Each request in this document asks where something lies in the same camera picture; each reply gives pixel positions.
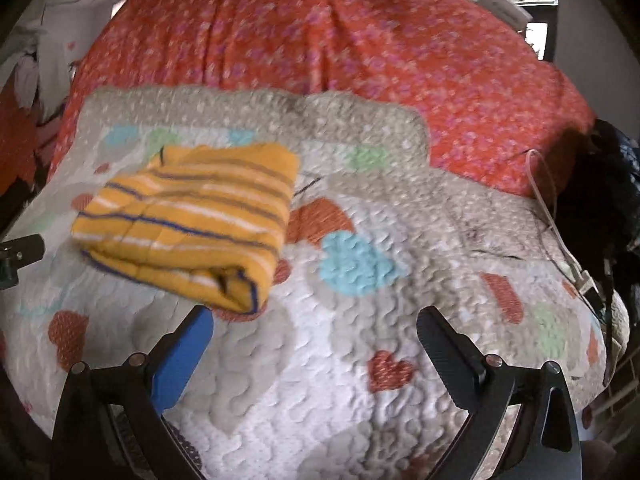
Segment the yellow striped knit sweater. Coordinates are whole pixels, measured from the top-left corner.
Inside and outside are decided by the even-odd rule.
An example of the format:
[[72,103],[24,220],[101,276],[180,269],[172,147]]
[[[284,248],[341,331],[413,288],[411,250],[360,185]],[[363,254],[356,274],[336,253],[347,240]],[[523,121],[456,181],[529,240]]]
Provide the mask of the yellow striped knit sweater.
[[117,275],[254,315],[280,260],[298,166],[277,143],[166,145],[143,169],[106,182],[70,236]]

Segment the quilted heart-pattern blanket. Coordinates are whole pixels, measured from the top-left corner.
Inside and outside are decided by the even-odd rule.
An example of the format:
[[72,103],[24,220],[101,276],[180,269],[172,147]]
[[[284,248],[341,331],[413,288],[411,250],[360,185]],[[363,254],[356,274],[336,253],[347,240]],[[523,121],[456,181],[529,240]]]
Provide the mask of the quilted heart-pattern blanket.
[[464,414],[416,336],[426,306],[510,364],[558,362],[575,408],[603,391],[625,309],[607,344],[537,202],[431,166],[418,114],[337,92],[101,89],[11,231],[46,246],[1,296],[3,366],[40,429],[76,359],[148,350],[196,303],[93,262],[70,236],[78,212],[166,145],[259,143],[299,161],[269,295],[254,315],[213,308],[213,340],[168,413],[206,478],[428,471]]

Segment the black bag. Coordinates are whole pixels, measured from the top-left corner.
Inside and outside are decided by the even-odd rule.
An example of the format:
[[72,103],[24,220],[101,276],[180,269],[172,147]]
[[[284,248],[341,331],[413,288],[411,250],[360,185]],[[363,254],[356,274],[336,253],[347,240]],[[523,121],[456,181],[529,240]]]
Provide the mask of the black bag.
[[639,317],[639,143],[597,120],[560,193],[556,224],[570,252],[597,281],[612,264],[616,292]]

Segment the white power strip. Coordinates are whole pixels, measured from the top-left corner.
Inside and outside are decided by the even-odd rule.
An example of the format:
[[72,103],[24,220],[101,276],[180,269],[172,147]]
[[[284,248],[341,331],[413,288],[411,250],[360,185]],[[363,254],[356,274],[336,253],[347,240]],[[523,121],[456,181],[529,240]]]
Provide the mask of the white power strip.
[[477,0],[476,3],[516,32],[524,32],[528,23],[533,19],[514,0]]

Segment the red floral bedsheet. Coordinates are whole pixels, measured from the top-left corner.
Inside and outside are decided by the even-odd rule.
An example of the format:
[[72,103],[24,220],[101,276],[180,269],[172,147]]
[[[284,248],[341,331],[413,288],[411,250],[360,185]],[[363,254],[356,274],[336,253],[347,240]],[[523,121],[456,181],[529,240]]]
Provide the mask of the red floral bedsheet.
[[503,192],[567,186],[594,116],[469,0],[126,0],[81,61],[53,158],[102,86],[348,91],[417,110],[431,162]]

